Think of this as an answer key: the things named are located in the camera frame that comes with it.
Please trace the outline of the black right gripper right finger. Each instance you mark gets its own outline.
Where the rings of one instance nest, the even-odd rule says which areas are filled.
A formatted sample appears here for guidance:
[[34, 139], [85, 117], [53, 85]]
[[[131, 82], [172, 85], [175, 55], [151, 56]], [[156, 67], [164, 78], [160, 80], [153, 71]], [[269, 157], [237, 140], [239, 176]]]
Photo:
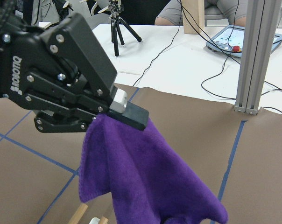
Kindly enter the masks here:
[[49, 52], [77, 69], [75, 77], [65, 79], [56, 97], [70, 104], [67, 112], [81, 122], [92, 122], [99, 114], [144, 130], [149, 112], [127, 100], [127, 93], [114, 86], [117, 71], [83, 16], [74, 14], [41, 34]]

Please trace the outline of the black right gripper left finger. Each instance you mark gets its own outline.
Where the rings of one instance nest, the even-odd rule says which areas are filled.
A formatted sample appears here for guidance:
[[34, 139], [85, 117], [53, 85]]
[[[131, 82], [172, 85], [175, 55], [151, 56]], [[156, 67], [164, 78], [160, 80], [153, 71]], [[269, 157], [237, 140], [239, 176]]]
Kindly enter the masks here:
[[96, 119], [79, 119], [76, 117], [65, 117], [53, 112], [34, 110], [34, 123], [38, 131], [42, 133], [80, 133], [86, 132], [89, 125]]

